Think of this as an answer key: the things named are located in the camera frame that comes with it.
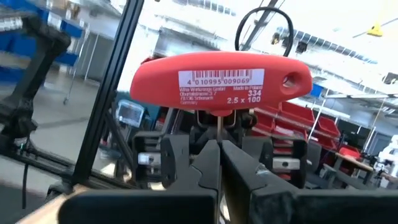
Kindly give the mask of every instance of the gray floor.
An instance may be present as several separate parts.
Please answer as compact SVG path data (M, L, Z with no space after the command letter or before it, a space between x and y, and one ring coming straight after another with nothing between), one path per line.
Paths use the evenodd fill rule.
M34 119L39 128L31 136L37 147L56 153L71 160L76 160L83 140L88 118L98 85L77 80L68 104L63 105L72 79L64 73L50 74L47 82L57 90L49 88L39 90L34 101ZM13 86L0 86L0 98L11 92ZM109 162L96 158L95 168L102 169ZM23 166L0 157L0 182L20 187L22 185ZM31 192L44 194L57 178L29 169L27 188Z

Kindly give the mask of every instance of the black metal frame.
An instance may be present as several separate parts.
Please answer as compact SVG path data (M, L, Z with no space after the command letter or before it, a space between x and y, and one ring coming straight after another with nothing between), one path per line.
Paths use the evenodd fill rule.
M129 184L92 170L92 166L100 140L100 130L104 126L105 118L107 117L106 112L108 112L113 100L113 93L120 79L143 3L144 1L140 0L128 1L126 4L126 10L118 29L110 63L96 97L76 165L73 161L69 161L66 158L36 148L29 139L30 132L37 127L32 120L32 101L39 86L43 84L55 58L66 51L70 45L70 37L48 26L35 14L10 11L10 13L2 14L0 17L20 19L22 27L18 27L18 30L23 31L23 33L35 38L37 41L37 51L28 65L28 69L25 70L22 80L17 84L11 96L0 101L0 122L5 125L0 134L0 154L14 161L24 163L25 167L33 166L50 174L60 176L63 180L62 185L50 186L49 192L54 189L58 194L67 193L70 189L73 189L75 184L85 185L94 189L134 188ZM27 138L26 143L21 146L16 145L14 141L19 138Z
M104 128L105 114L113 101L123 66L129 53L130 44L138 24L144 0L128 1L114 40L113 51L104 78L95 99L88 127L73 172L73 181L86 182L92 173L95 155Z

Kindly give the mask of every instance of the red storage bin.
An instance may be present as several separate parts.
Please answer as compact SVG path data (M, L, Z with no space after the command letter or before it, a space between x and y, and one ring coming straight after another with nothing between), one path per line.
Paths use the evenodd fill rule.
M281 135L281 136L289 136L289 137L298 137L303 138L305 140L308 139L307 130L297 127L293 124L286 123L284 121L275 120L275 128L272 131L273 134ZM286 140L277 140L275 141L277 144L291 144L290 141Z
M254 110L258 113L261 113L261 111L266 111L270 114L277 114L280 111L280 103L271 103L271 104L267 104L264 106L259 106L258 108L255 108Z
M340 131L338 130L335 121L323 116L319 117L315 129L335 138L340 136Z
M334 139L328 138L321 134L313 133L310 140L317 142L324 149L329 149L329 150L337 149Z
M291 119L306 126L313 126L315 118L310 108L304 108L289 102L282 102L279 116Z
M275 121L272 117L257 113L257 124L255 127L252 128L252 135L253 136L270 136L272 130L275 128Z

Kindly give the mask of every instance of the blue storage bin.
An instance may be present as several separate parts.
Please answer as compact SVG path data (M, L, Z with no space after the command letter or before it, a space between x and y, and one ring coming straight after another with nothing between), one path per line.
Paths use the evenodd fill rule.
M0 67L0 82L16 83L24 75L24 69Z
M0 34L0 50L10 51L16 34L13 32Z
M320 97L322 94L323 87L317 84L312 85L312 91L310 93L311 96Z

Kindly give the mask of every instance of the shelf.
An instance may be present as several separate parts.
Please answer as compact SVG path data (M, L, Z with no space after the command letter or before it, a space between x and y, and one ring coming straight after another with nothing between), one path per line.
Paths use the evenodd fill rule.
M304 125L304 124L302 124L302 123L298 123L298 122L293 121L293 120L291 120L291 119L284 118L284 117L282 117L282 116L279 116L278 114L270 113L270 112L268 112L268 111L264 111L264 110L261 110L261 109L259 109L259 108L255 108L254 111L256 111L256 112L258 112L258 113L262 113L262 114L268 115L268 116L271 116L271 117L273 117L273 118L275 118L275 119L279 119L279 120L284 121L284 122L286 122L286 123L293 124L293 125L295 125L295 126L297 126L297 127L306 129L307 131L311 131L311 129L312 129L312 126L307 126L307 125ZM324 136L324 137L333 139L333 140L335 140L335 141L338 141L338 140L339 140L338 137L331 136L331 135L329 135L328 133L324 133L324 132L321 132L321 131L319 131L319 130L313 130L313 132L316 133L316 134L322 135L322 136Z

